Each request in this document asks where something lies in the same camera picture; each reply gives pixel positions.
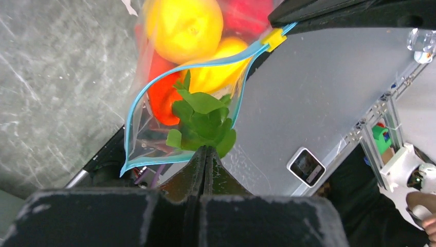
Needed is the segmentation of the yellow lemon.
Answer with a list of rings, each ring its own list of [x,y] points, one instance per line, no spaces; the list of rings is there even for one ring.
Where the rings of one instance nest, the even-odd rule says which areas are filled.
[[[170,62],[210,57],[220,43],[223,14],[217,1],[146,1],[143,13],[147,39]]]

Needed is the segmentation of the green leafy vegetable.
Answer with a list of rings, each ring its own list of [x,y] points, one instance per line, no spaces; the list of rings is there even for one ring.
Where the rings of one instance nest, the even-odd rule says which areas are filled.
[[[182,97],[172,104],[172,113],[179,118],[179,124],[168,132],[166,145],[184,151],[208,146],[223,158],[237,139],[233,120],[229,117],[232,96],[226,94],[217,99],[204,92],[190,93],[190,78],[187,70],[184,79],[174,85]]]

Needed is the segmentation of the yellow fruit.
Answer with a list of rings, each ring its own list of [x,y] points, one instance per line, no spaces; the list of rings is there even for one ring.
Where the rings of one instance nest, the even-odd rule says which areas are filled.
[[[196,42],[195,58],[184,65],[196,62],[205,62],[236,55],[246,48],[248,44],[237,37],[224,38],[219,43]],[[227,86],[234,86],[241,76],[249,60],[245,59],[236,63],[220,66],[191,68],[189,92],[204,92],[213,94]]]

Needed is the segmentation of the orange carrot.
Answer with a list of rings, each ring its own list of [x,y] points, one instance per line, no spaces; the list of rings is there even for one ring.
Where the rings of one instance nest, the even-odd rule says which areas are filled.
[[[153,53],[148,80],[171,70],[175,64],[162,58],[158,53]],[[179,123],[179,118],[172,113],[172,104],[182,100],[174,84],[181,79],[179,72],[174,72],[155,82],[147,91],[149,103],[154,117],[163,125],[174,126]]]

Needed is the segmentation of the person's hand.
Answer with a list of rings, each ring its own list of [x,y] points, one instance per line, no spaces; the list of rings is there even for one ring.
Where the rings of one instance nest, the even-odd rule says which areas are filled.
[[[435,195],[411,192],[406,196],[408,209],[421,220],[421,227],[429,237],[429,246],[435,246]]]

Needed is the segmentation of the small white square device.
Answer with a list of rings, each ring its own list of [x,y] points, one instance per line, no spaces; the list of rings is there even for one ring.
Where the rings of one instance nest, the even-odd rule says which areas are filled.
[[[286,168],[309,188],[313,188],[326,172],[325,166],[306,147],[297,150]]]

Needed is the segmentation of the clear zip top bag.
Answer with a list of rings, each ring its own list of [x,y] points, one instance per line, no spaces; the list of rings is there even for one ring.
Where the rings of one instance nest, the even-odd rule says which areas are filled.
[[[202,146],[233,148],[249,71],[286,40],[272,28],[279,1],[145,1],[125,119],[127,171],[189,161]]]

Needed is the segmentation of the clear plastic storage box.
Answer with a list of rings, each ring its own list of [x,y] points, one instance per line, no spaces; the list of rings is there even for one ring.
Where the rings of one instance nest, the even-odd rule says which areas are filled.
[[[15,220],[25,200],[1,190],[1,239]]]

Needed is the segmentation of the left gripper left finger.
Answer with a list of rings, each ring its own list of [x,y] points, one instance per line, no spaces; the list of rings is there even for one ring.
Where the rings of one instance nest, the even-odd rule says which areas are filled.
[[[206,157],[201,147],[187,164],[193,178],[180,201],[158,189],[38,191],[18,212],[3,246],[197,246]]]

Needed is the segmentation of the aluminium frame rail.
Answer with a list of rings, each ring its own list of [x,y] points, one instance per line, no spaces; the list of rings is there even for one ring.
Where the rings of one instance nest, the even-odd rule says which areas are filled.
[[[322,160],[326,172],[319,182],[313,188],[301,184],[292,194],[294,196],[314,194],[357,146],[363,148],[366,160],[372,168],[377,182],[382,186],[378,169],[406,143],[396,102],[427,66],[427,63],[413,62],[405,74],[380,99],[375,101],[363,119]]]

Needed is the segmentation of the red bell pepper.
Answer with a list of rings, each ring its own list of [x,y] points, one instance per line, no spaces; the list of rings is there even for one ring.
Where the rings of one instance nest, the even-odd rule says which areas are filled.
[[[227,29],[256,37],[268,29],[268,15],[274,10],[274,2],[229,0],[221,1],[221,7]]]

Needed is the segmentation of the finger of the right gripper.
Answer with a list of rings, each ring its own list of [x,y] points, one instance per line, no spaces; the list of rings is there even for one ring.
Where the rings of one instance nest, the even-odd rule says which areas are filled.
[[[435,1],[284,1],[268,19],[274,28],[296,23],[290,34],[330,28],[434,30]]]

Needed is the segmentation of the white handheld controller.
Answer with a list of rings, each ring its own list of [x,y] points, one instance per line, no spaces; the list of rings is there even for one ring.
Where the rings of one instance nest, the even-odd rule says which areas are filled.
[[[421,227],[421,220],[408,209],[406,196],[415,191],[435,195],[435,164],[417,154],[414,145],[404,143],[386,163],[381,164],[378,173],[382,193],[394,201],[406,219]]]

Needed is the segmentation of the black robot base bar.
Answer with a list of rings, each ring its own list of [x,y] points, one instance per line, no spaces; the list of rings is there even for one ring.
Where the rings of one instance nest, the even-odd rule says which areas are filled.
[[[73,187],[136,187],[153,188],[165,165],[139,167],[120,176],[125,162],[124,127],[121,127],[105,145],[84,165],[65,188]]]

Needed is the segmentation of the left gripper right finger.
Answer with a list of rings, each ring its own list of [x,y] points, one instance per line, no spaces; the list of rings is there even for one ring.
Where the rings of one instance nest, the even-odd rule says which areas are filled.
[[[214,195],[217,152],[207,148],[199,246],[348,246],[334,206],[321,197]]]

